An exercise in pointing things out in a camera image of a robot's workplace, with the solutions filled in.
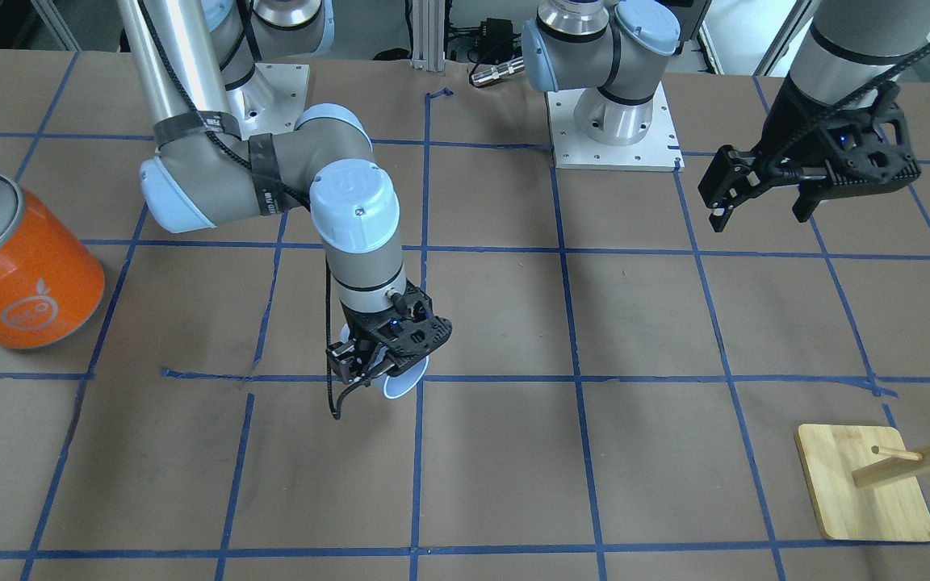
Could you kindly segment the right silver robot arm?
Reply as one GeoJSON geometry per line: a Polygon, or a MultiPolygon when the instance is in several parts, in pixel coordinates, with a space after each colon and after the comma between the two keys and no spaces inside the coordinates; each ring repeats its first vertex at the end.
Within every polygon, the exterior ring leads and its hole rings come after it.
{"type": "Polygon", "coordinates": [[[329,1],[121,1],[153,119],[141,190],[167,232],[306,209],[344,316],[326,349],[344,385],[395,399],[423,378],[450,321],[407,277],[401,208],[358,118],[339,104],[291,106],[263,59],[333,38],[329,1]]]}

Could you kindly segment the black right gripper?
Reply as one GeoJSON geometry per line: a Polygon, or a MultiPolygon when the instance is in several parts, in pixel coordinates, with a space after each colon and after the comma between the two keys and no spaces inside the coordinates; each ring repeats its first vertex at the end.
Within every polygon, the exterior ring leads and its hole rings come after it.
{"type": "Polygon", "coordinates": [[[385,306],[365,312],[344,306],[348,338],[326,346],[329,371],[344,385],[362,385],[378,375],[406,373],[453,334],[453,324],[437,316],[431,298],[406,281],[403,290],[384,291],[385,306]]]}

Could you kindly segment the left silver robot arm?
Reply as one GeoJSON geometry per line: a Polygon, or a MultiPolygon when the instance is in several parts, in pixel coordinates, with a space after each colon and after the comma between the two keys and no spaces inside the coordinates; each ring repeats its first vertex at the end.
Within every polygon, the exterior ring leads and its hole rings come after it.
{"type": "MultiPolygon", "coordinates": [[[[690,33],[693,1],[542,1],[521,33],[536,90],[579,93],[572,122],[622,148],[651,129],[653,95],[690,33]]],[[[820,203],[889,194],[920,177],[897,76],[930,54],[930,1],[724,1],[707,11],[705,47],[720,73],[787,69],[748,151],[724,144],[698,185],[716,232],[771,189],[797,188],[808,221],[820,203]]]]}

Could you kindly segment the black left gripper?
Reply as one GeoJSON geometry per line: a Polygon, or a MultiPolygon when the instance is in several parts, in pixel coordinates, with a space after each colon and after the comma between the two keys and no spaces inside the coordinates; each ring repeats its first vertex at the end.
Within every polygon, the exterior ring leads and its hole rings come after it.
{"type": "Polygon", "coordinates": [[[721,146],[698,184],[713,232],[775,187],[797,187],[791,213],[804,224],[822,201],[889,194],[919,179],[899,92],[897,82],[885,81],[863,107],[836,109],[786,78],[760,142],[749,151],[721,146]]]}

